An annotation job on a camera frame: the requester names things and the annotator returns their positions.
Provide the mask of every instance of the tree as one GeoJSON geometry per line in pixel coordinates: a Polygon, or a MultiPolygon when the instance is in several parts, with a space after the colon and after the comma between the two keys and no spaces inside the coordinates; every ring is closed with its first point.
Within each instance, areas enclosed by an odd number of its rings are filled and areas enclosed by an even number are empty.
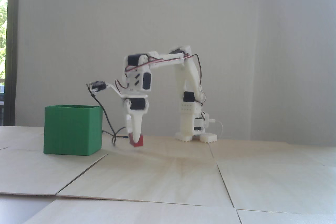
{"type": "Polygon", "coordinates": [[[0,0],[0,79],[5,78],[8,0],[0,0]]]}

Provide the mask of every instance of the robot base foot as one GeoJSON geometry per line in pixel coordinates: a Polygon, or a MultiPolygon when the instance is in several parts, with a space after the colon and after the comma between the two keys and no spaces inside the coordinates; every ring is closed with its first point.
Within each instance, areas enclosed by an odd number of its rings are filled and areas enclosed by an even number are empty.
{"type": "Polygon", "coordinates": [[[212,133],[203,133],[199,137],[199,140],[203,143],[211,143],[217,141],[217,135],[212,133]]]}
{"type": "Polygon", "coordinates": [[[192,136],[187,136],[187,135],[184,135],[182,134],[181,132],[178,132],[175,134],[175,138],[177,140],[180,140],[180,141],[183,141],[183,142],[188,142],[188,141],[191,141],[192,140],[192,136]]]}

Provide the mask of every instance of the white cable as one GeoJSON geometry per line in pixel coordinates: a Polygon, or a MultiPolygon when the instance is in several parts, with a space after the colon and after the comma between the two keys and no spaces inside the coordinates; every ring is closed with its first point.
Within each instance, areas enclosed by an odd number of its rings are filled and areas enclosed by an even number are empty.
{"type": "Polygon", "coordinates": [[[215,120],[215,119],[209,119],[209,122],[219,122],[220,124],[221,124],[221,126],[222,126],[222,131],[221,131],[221,135],[219,136],[219,138],[221,138],[222,137],[222,134],[223,134],[223,130],[224,130],[224,127],[223,127],[223,123],[222,122],[220,122],[220,121],[218,121],[218,120],[215,120]]]}
{"type": "Polygon", "coordinates": [[[217,120],[216,120],[216,122],[219,122],[219,123],[221,124],[221,126],[222,126],[222,131],[220,132],[221,135],[219,136],[219,138],[221,138],[221,137],[222,137],[222,134],[223,134],[223,129],[224,129],[224,127],[223,127],[223,123],[220,122],[220,121],[217,121],[217,120]]]}

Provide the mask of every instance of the wire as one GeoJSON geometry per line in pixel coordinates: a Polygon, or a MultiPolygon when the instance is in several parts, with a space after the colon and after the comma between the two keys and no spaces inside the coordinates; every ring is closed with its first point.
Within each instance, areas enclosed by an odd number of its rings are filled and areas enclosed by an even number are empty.
{"type": "Polygon", "coordinates": [[[113,144],[113,146],[115,146],[116,145],[116,140],[117,140],[117,138],[128,138],[128,136],[117,136],[117,134],[122,130],[122,129],[124,129],[124,128],[126,128],[126,127],[122,127],[122,128],[119,128],[118,130],[117,130],[117,132],[115,133],[115,135],[112,137],[112,144],[113,144]]]}
{"type": "MultiPolygon", "coordinates": [[[[193,55],[191,55],[190,57],[193,57],[193,56],[196,56],[197,57],[197,62],[198,62],[198,67],[199,67],[199,74],[200,74],[200,78],[199,78],[199,85],[200,85],[200,87],[201,87],[201,83],[202,83],[202,67],[201,67],[201,62],[199,61],[199,57],[198,57],[198,54],[193,54],[193,55]]],[[[197,101],[197,100],[195,100],[196,102],[198,102],[198,103],[201,103],[201,106],[203,106],[203,103],[207,100],[207,96],[206,96],[206,94],[203,92],[203,90],[201,89],[201,92],[204,94],[204,96],[205,96],[205,99],[204,99],[204,101],[197,101]]]]}
{"type": "Polygon", "coordinates": [[[152,60],[152,61],[148,61],[148,62],[146,62],[146,63],[143,63],[143,64],[138,65],[138,66],[135,66],[135,67],[132,67],[131,69],[127,69],[127,68],[129,67],[129,66],[127,66],[127,67],[125,68],[125,73],[130,72],[130,71],[135,70],[135,69],[138,69],[138,68],[140,68],[140,67],[142,67],[142,66],[144,66],[144,65],[148,65],[148,64],[151,64],[151,63],[168,62],[168,61],[179,60],[179,59],[187,59],[187,58],[191,58],[191,57],[193,57],[193,56],[194,56],[194,55],[190,56],[188,53],[185,53],[183,58],[173,58],[173,59],[166,59],[166,60],[164,60],[164,59],[157,59],[157,58],[151,56],[150,58],[152,58],[152,59],[154,59],[154,60],[152,60]]]}
{"type": "Polygon", "coordinates": [[[116,79],[114,82],[117,82],[119,84],[119,86],[121,86],[123,89],[128,88],[128,83],[127,83],[127,86],[124,87],[123,85],[121,85],[121,83],[120,83],[120,81],[118,79],[116,79]]]}
{"type": "Polygon", "coordinates": [[[201,111],[201,116],[202,116],[203,120],[205,120],[206,115],[205,115],[204,111],[201,111]]]}
{"type": "Polygon", "coordinates": [[[114,81],[114,85],[116,86],[116,89],[117,89],[118,92],[120,93],[120,90],[119,90],[119,87],[118,87],[118,85],[117,85],[117,81],[116,81],[116,80],[114,81]]]}
{"type": "Polygon", "coordinates": [[[107,116],[106,110],[104,109],[104,106],[99,102],[99,100],[97,100],[96,95],[93,94],[93,93],[91,92],[91,90],[90,90],[90,88],[89,88],[89,85],[88,85],[88,84],[86,84],[86,85],[87,85],[87,88],[88,88],[89,92],[91,93],[91,96],[92,96],[92,97],[96,100],[96,102],[102,107],[102,109],[103,109],[103,111],[104,111],[104,114],[105,114],[105,117],[106,117],[106,120],[107,120],[107,122],[108,122],[108,125],[109,125],[109,127],[111,128],[113,134],[116,134],[115,131],[114,131],[114,129],[113,129],[113,127],[112,127],[112,125],[111,125],[111,123],[109,122],[109,118],[108,118],[108,116],[107,116]]]}
{"type": "Polygon", "coordinates": [[[224,127],[223,127],[223,123],[220,122],[220,121],[217,121],[217,120],[216,120],[216,122],[219,122],[219,123],[221,124],[221,126],[222,126],[222,131],[220,132],[221,135],[219,136],[219,138],[221,138],[221,137],[222,137],[222,134],[223,134],[223,129],[224,129],[224,127]]]}
{"type": "Polygon", "coordinates": [[[94,93],[91,92],[89,85],[86,84],[86,86],[87,86],[87,88],[88,88],[88,90],[89,90],[91,96],[96,100],[96,102],[102,107],[102,110],[104,111],[106,120],[107,120],[108,125],[109,125],[109,127],[111,128],[113,134],[110,133],[110,132],[108,132],[108,131],[105,131],[105,130],[103,130],[102,132],[105,132],[105,133],[107,133],[107,134],[109,134],[109,135],[112,136],[112,144],[113,144],[113,146],[116,145],[116,142],[115,142],[115,141],[116,141],[117,138],[128,138],[128,136],[117,136],[117,134],[118,134],[122,129],[124,129],[125,127],[119,128],[119,129],[117,130],[117,132],[114,131],[114,129],[113,129],[113,127],[112,127],[112,125],[111,125],[111,123],[110,123],[110,121],[109,121],[109,118],[108,118],[108,115],[107,115],[107,113],[106,113],[106,110],[105,110],[104,106],[99,102],[99,100],[97,100],[96,95],[95,95],[94,93]]]}

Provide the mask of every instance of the red wire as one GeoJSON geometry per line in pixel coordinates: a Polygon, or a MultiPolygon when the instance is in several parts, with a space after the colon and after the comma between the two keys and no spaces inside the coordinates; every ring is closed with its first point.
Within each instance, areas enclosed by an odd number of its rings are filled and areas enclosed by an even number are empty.
{"type": "Polygon", "coordinates": [[[128,87],[128,84],[127,84],[127,87],[124,87],[123,85],[121,85],[120,81],[119,80],[116,80],[119,84],[119,86],[121,86],[123,89],[126,89],[128,87]]]}
{"type": "Polygon", "coordinates": [[[119,88],[118,88],[118,85],[117,85],[117,81],[116,81],[116,80],[114,81],[114,84],[115,84],[116,88],[118,89],[118,91],[119,91],[119,93],[120,93],[120,90],[119,90],[119,88]]]}
{"type": "Polygon", "coordinates": [[[157,59],[157,58],[151,56],[151,58],[154,58],[155,60],[153,60],[153,61],[148,61],[148,62],[146,62],[146,63],[144,63],[144,64],[142,64],[142,65],[135,66],[135,67],[133,67],[133,68],[131,68],[131,69],[128,69],[128,70],[127,70],[127,68],[128,68],[129,66],[127,66],[127,67],[125,68],[125,73],[130,72],[130,71],[135,70],[135,69],[138,69],[138,68],[140,68],[140,67],[142,67],[142,66],[144,66],[144,65],[148,65],[148,64],[151,64],[151,63],[168,62],[168,61],[179,60],[179,59],[187,59],[187,58],[191,58],[191,57],[193,57],[193,55],[190,56],[188,53],[185,53],[185,56],[184,56],[183,58],[174,58],[174,59],[167,59],[167,60],[164,60],[164,59],[157,59]]]}

